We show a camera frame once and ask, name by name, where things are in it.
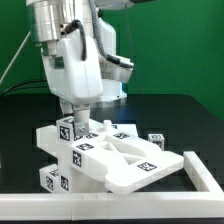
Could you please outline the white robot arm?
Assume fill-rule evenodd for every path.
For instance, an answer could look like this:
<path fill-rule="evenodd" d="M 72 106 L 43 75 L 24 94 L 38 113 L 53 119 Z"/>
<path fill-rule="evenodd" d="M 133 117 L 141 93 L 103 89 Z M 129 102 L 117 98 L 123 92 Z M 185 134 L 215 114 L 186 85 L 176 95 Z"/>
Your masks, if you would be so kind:
<path fill-rule="evenodd" d="M 74 132 L 89 132 L 90 107 L 123 96 L 134 64 L 116 54 L 116 32 L 102 10 L 128 9 L 154 0 L 26 0 L 30 31 L 50 91 L 74 116 Z"/>

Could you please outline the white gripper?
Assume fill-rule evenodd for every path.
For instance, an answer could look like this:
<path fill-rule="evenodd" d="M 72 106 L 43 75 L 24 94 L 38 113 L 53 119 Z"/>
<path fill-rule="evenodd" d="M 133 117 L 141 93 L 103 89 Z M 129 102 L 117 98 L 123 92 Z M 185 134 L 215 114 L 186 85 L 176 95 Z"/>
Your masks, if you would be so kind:
<path fill-rule="evenodd" d="M 89 133 L 88 104 L 96 102 L 103 91 L 95 41 L 87 37 L 86 44 L 87 59 L 82 61 L 79 37 L 64 38 L 57 43 L 57 53 L 64 62 L 62 69 L 55 68 L 49 57 L 42 57 L 49 89 L 54 95 L 62 98 L 62 114 L 70 116 L 73 113 L 76 134 Z M 74 105 L 72 110 L 69 102 L 80 105 Z"/>

